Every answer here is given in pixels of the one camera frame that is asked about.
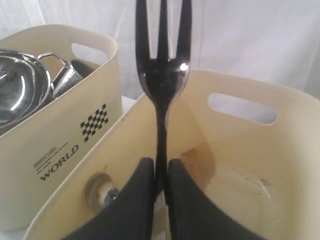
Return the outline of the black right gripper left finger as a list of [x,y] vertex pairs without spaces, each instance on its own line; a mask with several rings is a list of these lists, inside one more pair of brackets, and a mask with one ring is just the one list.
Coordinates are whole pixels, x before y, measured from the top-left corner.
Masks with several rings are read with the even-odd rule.
[[154,161],[143,157],[115,200],[64,239],[150,240],[153,215]]

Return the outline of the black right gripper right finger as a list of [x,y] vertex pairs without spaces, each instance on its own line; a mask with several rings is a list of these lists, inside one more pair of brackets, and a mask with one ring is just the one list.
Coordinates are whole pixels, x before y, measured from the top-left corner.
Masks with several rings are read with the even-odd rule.
[[168,164],[169,223],[173,240],[256,240],[198,187],[180,159]]

